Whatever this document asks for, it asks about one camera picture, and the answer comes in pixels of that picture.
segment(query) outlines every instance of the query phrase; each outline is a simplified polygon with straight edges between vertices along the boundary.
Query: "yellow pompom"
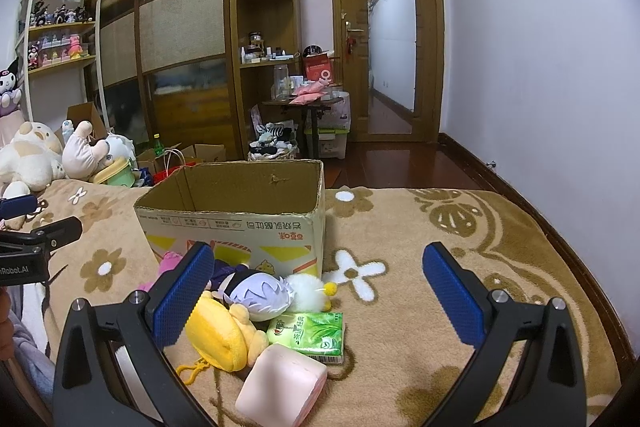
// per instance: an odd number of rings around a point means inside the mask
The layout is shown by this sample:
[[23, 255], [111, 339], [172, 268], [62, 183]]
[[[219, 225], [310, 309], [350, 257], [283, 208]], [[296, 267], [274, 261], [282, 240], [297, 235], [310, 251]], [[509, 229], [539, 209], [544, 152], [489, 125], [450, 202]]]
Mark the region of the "yellow pompom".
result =
[[338, 293], [338, 285], [335, 282], [328, 282], [324, 285], [324, 294], [333, 297]]

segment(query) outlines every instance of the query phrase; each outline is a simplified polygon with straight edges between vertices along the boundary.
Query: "pink sponge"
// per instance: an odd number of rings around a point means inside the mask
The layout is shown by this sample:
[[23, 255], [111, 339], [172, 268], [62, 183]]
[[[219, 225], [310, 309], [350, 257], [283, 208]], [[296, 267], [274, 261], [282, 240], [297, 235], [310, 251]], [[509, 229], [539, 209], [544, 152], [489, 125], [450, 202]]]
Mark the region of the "pink sponge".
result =
[[325, 382], [323, 363], [273, 344], [258, 357], [244, 381], [236, 410], [262, 427], [298, 427]]

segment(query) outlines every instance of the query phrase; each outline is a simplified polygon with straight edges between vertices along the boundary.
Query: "wooden floor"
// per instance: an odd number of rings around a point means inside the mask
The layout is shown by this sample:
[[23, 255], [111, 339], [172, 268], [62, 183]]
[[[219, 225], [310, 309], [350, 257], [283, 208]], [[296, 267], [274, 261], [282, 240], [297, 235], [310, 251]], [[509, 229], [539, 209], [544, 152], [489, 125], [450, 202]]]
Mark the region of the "wooden floor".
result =
[[344, 160], [324, 165], [332, 188], [481, 188], [439, 144], [350, 142]]

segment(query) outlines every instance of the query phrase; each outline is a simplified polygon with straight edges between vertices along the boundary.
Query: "white flower print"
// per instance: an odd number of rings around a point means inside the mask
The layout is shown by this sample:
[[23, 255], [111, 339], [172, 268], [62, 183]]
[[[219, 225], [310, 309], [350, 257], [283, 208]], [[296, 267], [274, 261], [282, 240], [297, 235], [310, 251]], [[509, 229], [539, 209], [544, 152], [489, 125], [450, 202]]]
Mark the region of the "white flower print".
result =
[[84, 190], [84, 188], [80, 187], [78, 188], [78, 190], [76, 190], [76, 193], [71, 196], [67, 201], [71, 201], [71, 204], [78, 204], [78, 201], [80, 201], [80, 198], [82, 198], [82, 196], [86, 195], [86, 190]]
[[373, 302], [376, 299], [376, 292], [366, 278], [385, 273], [386, 265], [384, 263], [372, 261], [358, 266], [357, 261], [348, 250], [338, 250], [335, 253], [335, 262], [338, 265], [337, 270], [322, 274], [324, 283], [333, 282], [340, 285], [350, 282], [362, 301]]

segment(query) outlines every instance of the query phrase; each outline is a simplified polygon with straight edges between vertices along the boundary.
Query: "cardboard box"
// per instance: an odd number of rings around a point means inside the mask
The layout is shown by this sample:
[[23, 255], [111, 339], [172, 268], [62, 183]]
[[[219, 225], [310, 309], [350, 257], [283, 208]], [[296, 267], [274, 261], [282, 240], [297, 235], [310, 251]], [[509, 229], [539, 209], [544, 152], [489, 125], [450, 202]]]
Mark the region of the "cardboard box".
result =
[[[179, 149], [180, 144], [168, 147], [168, 149]], [[184, 149], [179, 149], [184, 155], [185, 163], [212, 163], [225, 161], [225, 146], [224, 145], [207, 145], [198, 144], [190, 145]], [[138, 168], [147, 168], [151, 174], [164, 171], [164, 156], [156, 158], [156, 153], [153, 149], [147, 149], [145, 152], [136, 156], [138, 162]], [[182, 159], [177, 154], [171, 154], [168, 158], [169, 168], [177, 167], [182, 163]]]
[[209, 243], [217, 259], [286, 277], [322, 273], [324, 171], [316, 160], [200, 164], [134, 205], [159, 259]]
[[[78, 124], [81, 121], [89, 121], [91, 125], [94, 126], [94, 131], [92, 132], [92, 136], [94, 136], [95, 140], [101, 140], [103, 138], [107, 138], [107, 128], [104, 126], [104, 122], [100, 117], [100, 113], [95, 107], [93, 102], [79, 103], [78, 105], [70, 105], [66, 109], [66, 119], [71, 120], [74, 124], [74, 129], [78, 127]], [[64, 143], [62, 137], [62, 128], [55, 131], [55, 135], [60, 140], [60, 143]]]

